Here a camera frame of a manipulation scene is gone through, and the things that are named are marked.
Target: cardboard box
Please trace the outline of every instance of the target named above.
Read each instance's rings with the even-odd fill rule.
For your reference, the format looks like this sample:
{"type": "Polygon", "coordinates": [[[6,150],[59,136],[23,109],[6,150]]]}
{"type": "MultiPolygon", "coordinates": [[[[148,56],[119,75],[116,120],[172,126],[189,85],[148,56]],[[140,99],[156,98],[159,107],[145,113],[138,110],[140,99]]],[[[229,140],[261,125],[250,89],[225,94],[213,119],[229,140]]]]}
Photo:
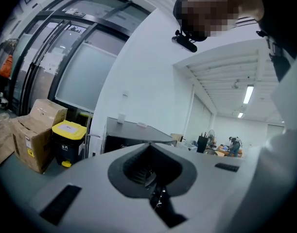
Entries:
{"type": "Polygon", "coordinates": [[[6,120],[2,119],[0,120],[0,164],[13,153],[14,149],[14,142],[9,128],[9,118],[6,120]]]}
{"type": "Polygon", "coordinates": [[[67,108],[57,103],[48,99],[37,99],[29,115],[51,128],[65,120],[66,113],[67,108]]]}
{"type": "Polygon", "coordinates": [[[36,100],[31,113],[10,120],[15,154],[30,168],[43,173],[53,158],[51,127],[66,118],[67,108],[36,100]]]}

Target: yellow bin lid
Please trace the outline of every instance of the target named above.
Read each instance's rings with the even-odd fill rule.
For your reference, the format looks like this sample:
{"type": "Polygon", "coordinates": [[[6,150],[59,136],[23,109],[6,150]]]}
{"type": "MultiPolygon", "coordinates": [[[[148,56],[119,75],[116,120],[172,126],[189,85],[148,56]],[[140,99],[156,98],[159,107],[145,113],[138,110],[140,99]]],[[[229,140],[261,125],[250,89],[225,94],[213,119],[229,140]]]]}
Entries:
{"type": "Polygon", "coordinates": [[[54,125],[52,131],[70,140],[81,140],[85,136],[87,128],[78,123],[64,120],[54,125]]]}

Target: glass wall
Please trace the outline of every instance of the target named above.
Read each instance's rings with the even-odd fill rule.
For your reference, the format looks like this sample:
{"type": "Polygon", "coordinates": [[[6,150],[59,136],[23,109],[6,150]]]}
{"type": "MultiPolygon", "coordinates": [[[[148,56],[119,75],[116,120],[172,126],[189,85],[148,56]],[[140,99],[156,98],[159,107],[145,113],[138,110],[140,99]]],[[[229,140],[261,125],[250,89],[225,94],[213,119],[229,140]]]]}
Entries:
{"type": "MultiPolygon", "coordinates": [[[[77,0],[73,4],[65,7],[63,11],[74,10],[77,12],[82,12],[87,15],[91,15],[98,18],[103,18],[107,13],[115,8],[123,6],[126,0],[77,0]]],[[[53,7],[57,9],[59,7],[63,8],[63,2],[53,7]]],[[[126,8],[122,8],[120,11],[109,17],[107,20],[111,21],[119,26],[122,26],[129,31],[133,32],[142,21],[149,15],[149,12],[145,9],[138,8],[130,4],[126,8]]]]}
{"type": "Polygon", "coordinates": [[[31,94],[29,97],[29,109],[32,108],[36,99],[46,99],[53,81],[58,72],[58,67],[66,56],[75,40],[86,30],[76,25],[69,25],[50,45],[39,64],[37,74],[33,80],[31,94]]]}
{"type": "Polygon", "coordinates": [[[58,4],[56,4],[55,6],[53,6],[52,8],[48,8],[47,10],[57,10],[60,7],[62,7],[63,5],[65,5],[66,3],[68,3],[69,1],[71,1],[71,0],[62,0],[58,4]]]}
{"type": "Polygon", "coordinates": [[[58,25],[58,22],[49,22],[46,27],[41,31],[39,36],[35,39],[32,46],[29,48],[26,53],[22,65],[19,67],[20,71],[17,75],[15,88],[13,92],[13,102],[12,106],[16,114],[19,114],[19,101],[21,97],[21,93],[23,92],[23,83],[27,74],[27,70],[29,68],[30,63],[33,61],[36,53],[40,49],[40,47],[44,44],[45,39],[51,34],[51,32],[58,25]]]}
{"type": "Polygon", "coordinates": [[[130,32],[145,20],[149,12],[127,0],[56,0],[46,11],[48,13],[40,12],[36,16],[38,21],[25,29],[14,52],[16,71],[13,96],[10,97],[12,108],[16,114],[24,115],[36,99],[53,100],[56,96],[56,99],[77,108],[94,111],[117,55],[130,32]],[[69,10],[89,17],[80,18],[66,13],[69,10]],[[51,17],[48,24],[35,35],[48,17],[51,17]],[[113,29],[112,24],[102,23],[96,18],[103,18],[117,26],[113,29]],[[65,22],[69,25],[62,30],[61,24],[65,25],[65,22]],[[16,65],[18,60],[22,63],[19,67],[16,65]],[[33,69],[30,64],[35,61],[36,68],[33,69]]]}
{"type": "Polygon", "coordinates": [[[94,31],[73,55],[60,81],[56,99],[94,112],[108,73],[124,44],[110,34],[94,31]]]}
{"type": "Polygon", "coordinates": [[[108,20],[133,32],[147,16],[148,15],[142,10],[129,6],[123,11],[113,15],[108,20]]]}
{"type": "Polygon", "coordinates": [[[119,0],[79,0],[63,11],[75,10],[95,17],[103,17],[115,7],[123,5],[119,0]]]}

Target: orange object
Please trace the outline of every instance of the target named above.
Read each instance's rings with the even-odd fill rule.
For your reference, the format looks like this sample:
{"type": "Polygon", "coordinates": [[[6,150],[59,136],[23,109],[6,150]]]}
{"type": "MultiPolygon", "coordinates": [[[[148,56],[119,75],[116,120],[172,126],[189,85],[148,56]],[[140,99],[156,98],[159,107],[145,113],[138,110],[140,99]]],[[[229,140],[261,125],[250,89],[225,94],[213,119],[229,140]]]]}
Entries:
{"type": "Polygon", "coordinates": [[[2,65],[0,69],[0,75],[9,78],[11,74],[11,68],[12,68],[12,55],[9,55],[5,63],[2,65]]]}

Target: camera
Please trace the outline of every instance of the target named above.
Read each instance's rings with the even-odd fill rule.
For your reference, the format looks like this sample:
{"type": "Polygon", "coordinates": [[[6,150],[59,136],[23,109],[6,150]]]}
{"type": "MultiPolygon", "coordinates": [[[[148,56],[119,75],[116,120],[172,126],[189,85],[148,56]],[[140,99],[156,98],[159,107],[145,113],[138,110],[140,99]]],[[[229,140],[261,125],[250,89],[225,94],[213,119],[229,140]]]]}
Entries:
{"type": "Polygon", "coordinates": [[[182,47],[187,49],[190,52],[197,52],[197,46],[194,44],[196,41],[204,41],[206,37],[193,36],[184,32],[186,35],[183,35],[182,28],[181,31],[176,30],[175,36],[172,37],[172,41],[180,44],[182,47]]]}

